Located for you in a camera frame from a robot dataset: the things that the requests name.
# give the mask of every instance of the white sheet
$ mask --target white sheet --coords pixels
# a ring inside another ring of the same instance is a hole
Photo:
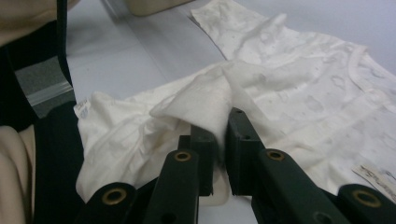
[[[365,47],[292,31],[285,15],[265,18],[228,0],[192,14],[230,61],[124,101],[98,92],[80,104],[85,201],[107,183],[150,181],[189,123],[222,143],[232,106],[247,112],[267,147],[288,152],[332,193],[364,183],[355,165],[396,170],[396,80]]]

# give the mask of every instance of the gripper screw hole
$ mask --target gripper screw hole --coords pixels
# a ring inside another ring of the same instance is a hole
[[[191,154],[188,152],[181,151],[175,155],[175,160],[177,161],[189,161],[190,159],[191,159]]]
[[[277,151],[268,151],[267,156],[273,161],[283,161],[285,159],[285,156]]]
[[[314,219],[319,224],[332,224],[332,218],[324,213],[316,212],[314,214]]]

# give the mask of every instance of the clothing label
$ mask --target clothing label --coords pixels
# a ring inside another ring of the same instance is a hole
[[[88,101],[88,99],[85,99],[83,101],[81,101],[80,103],[78,103],[77,105],[75,105],[74,110],[76,113],[76,116],[79,119],[85,119],[88,115],[88,109],[90,108],[91,103],[90,101]]]
[[[363,177],[379,192],[396,203],[396,178],[390,171],[379,171],[367,164],[355,167],[352,171]]]

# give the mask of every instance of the white cloth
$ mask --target white cloth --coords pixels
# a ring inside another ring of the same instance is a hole
[[[85,201],[107,183],[150,181],[189,123],[222,144],[233,106],[331,193],[364,183],[351,171],[361,162],[396,170],[396,78],[365,47],[292,31],[285,15],[265,18],[230,0],[192,15],[230,61],[123,101],[98,92],[78,105]]]

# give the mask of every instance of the white table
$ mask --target white table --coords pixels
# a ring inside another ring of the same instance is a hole
[[[123,99],[223,61],[191,20],[196,0],[137,18],[123,0],[82,0],[69,12],[67,52],[78,101],[94,91]],[[396,74],[396,2],[393,0],[236,0],[265,16],[286,13],[297,31],[316,31],[368,46]],[[200,223],[255,223],[245,198],[200,207]]]

